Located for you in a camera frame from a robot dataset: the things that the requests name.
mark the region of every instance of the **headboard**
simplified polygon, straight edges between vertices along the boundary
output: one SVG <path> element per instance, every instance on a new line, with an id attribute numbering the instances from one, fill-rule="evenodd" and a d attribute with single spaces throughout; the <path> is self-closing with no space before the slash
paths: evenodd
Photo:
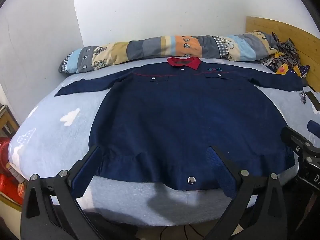
<path id="1" fill-rule="evenodd" d="M 320 39 L 286 23 L 258 17 L 247 17 L 246 32 L 254 30 L 277 34 L 280 41 L 291 39 L 300 55 L 302 65 L 310 65 L 309 85 L 320 92 Z"/>

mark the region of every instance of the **wire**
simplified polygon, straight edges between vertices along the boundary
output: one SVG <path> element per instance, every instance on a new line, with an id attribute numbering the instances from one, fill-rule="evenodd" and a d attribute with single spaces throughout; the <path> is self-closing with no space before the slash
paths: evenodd
<path id="1" fill-rule="evenodd" d="M 202 238 L 204 238 L 204 236 L 203 235 L 201 235 L 197 230 L 195 230 L 194 229 L 194 227 L 192 226 L 192 225 L 189 225 L 192 229 L 193 229 L 193 231 L 195 231 L 199 236 L 201 236 Z"/>
<path id="2" fill-rule="evenodd" d="M 184 235 L 186 236 L 186 239 L 189 240 L 189 238 L 187 236 L 187 232 L 186 232 L 186 225 L 184 225 Z"/>
<path id="3" fill-rule="evenodd" d="M 166 226 L 166 227 L 161 231 L 160 237 L 159 237 L 160 240 L 162 240 L 162 233 L 163 233 L 163 231 L 165 231 L 168 227 L 169 227 L 169 226 Z"/>

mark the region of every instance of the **bed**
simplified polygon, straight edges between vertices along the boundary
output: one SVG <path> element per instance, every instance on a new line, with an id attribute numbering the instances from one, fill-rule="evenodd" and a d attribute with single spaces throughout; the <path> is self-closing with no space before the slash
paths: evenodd
<path id="1" fill-rule="evenodd" d="M 167 58 L 145 59 L 69 76 L 46 96 L 28 115 L 9 146 L 9 161 L 27 179 L 55 176 L 70 169 L 88 151 L 90 128 L 106 91 L 54 97 L 63 86 L 74 81 L 93 79 L 127 68 L 166 61 Z M 262 64 L 231 62 L 225 59 L 201 59 L 271 72 Z M 300 101 L 299 91 L 286 92 L 259 88 L 276 105 L 287 124 L 315 146 L 320 139 L 307 130 L 309 120 L 320 123 L 320 111 L 310 100 Z M 296 165 L 279 175 L 282 184 L 293 178 Z M 220 217 L 230 202 L 222 190 L 176 191 L 161 183 L 132 183 L 95 176 L 78 202 L 86 211 L 101 213 L 110 220 L 134 225 L 167 226 L 199 223 Z"/>

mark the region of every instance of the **red collar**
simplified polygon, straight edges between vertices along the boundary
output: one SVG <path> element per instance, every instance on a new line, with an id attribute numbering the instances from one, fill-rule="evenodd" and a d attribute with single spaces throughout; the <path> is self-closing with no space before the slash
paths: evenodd
<path id="1" fill-rule="evenodd" d="M 167 61 L 171 66 L 177 66 L 177 67 L 187 66 L 187 67 L 191 67 L 194 70 L 197 70 L 201 63 L 201 60 L 198 57 L 188 57 L 188 58 L 169 57 Z"/>

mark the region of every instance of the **blue gripper pad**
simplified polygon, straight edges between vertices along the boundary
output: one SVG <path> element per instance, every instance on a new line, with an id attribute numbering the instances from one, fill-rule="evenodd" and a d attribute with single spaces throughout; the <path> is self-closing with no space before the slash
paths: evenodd
<path id="1" fill-rule="evenodd" d="M 71 181 L 71 196 L 76 199 L 83 196 L 84 192 L 86 191 L 91 179 L 95 175 L 97 169 L 99 168 L 102 162 L 102 150 L 99 147 L 96 147 L 92 153 L 91 149 L 87 153 L 87 155 L 79 162 L 81 168 L 76 173 L 74 178 Z"/>
<path id="2" fill-rule="evenodd" d="M 207 162 L 212 167 L 215 178 L 219 183 L 223 193 L 227 197 L 234 199 L 237 195 L 236 180 L 219 158 L 217 153 L 209 147 L 206 152 Z"/>
<path id="3" fill-rule="evenodd" d="M 308 131 L 320 138 L 320 124 L 310 120 L 307 125 Z"/>

